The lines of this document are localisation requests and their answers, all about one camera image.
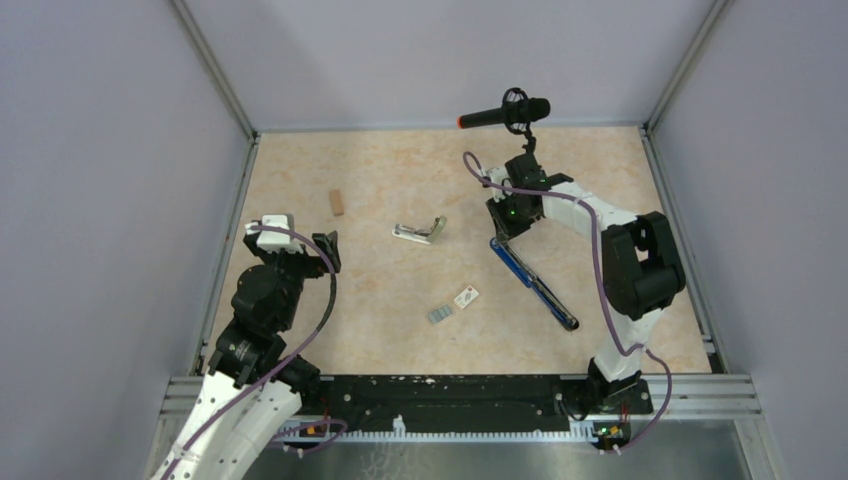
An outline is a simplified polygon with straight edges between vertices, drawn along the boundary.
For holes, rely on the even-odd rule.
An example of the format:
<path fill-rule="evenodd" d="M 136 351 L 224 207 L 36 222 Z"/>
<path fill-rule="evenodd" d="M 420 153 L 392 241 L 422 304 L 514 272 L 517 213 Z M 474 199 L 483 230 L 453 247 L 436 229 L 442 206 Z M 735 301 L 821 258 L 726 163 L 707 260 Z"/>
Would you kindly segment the blue stapler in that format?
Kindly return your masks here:
<path fill-rule="evenodd" d="M 538 274 L 511 248 L 506 241 L 493 237 L 489 241 L 491 250 L 516 276 L 516 278 L 549 310 L 557 322 L 566 330 L 579 328 L 578 318 L 561 302 Z"/>

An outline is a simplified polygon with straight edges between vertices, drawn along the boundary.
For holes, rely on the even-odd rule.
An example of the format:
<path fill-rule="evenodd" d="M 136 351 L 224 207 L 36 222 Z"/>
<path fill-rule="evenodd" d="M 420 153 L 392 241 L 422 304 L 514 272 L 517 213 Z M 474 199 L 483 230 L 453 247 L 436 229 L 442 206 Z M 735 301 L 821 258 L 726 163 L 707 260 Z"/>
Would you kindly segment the grey staple strip block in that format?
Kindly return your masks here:
<path fill-rule="evenodd" d="M 442 305 L 427 314 L 428 321 L 436 325 L 454 314 L 452 307 L 448 304 Z"/>

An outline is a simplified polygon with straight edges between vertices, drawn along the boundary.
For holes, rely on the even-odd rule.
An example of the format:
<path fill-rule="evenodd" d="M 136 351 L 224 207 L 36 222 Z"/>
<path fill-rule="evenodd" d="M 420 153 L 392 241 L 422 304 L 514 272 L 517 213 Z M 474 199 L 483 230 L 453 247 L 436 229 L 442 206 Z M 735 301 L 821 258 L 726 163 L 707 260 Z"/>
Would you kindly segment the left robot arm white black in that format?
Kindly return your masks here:
<path fill-rule="evenodd" d="M 293 325 L 309 279 L 328 276 L 330 296 L 307 339 L 328 322 L 341 270 L 338 234 L 306 238 L 255 221 L 246 227 L 244 244 L 260 262 L 238 277 L 232 318 L 155 479 L 241 479 L 290 417 L 319 404 L 319 370 L 302 358 L 301 347 L 286 354 L 282 335 Z"/>

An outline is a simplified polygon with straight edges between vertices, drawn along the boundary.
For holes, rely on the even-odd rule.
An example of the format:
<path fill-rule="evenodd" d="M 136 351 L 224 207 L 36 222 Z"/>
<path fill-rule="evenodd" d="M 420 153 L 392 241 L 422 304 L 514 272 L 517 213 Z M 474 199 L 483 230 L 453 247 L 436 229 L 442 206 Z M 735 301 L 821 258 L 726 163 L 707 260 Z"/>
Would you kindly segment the small white staple box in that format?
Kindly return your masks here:
<path fill-rule="evenodd" d="M 479 291 L 473 286 L 468 286 L 454 298 L 453 302 L 459 309 L 465 309 L 478 297 Z"/>

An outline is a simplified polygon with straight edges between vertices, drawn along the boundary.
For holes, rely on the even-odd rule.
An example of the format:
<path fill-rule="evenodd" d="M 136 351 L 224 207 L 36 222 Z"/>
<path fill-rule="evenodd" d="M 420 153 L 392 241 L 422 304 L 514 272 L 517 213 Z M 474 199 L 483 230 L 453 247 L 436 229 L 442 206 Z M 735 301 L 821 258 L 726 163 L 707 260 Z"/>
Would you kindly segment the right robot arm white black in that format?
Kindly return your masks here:
<path fill-rule="evenodd" d="M 487 208 L 497 239 L 510 241 L 540 220 L 554 220 L 590 241 L 609 339 L 590 361 L 586 397 L 594 409 L 614 411 L 638 381 L 655 325 L 686 285 L 668 218 L 633 213 L 567 175 L 547 175 L 529 153 L 488 171 L 471 153 L 464 160 L 494 191 Z"/>

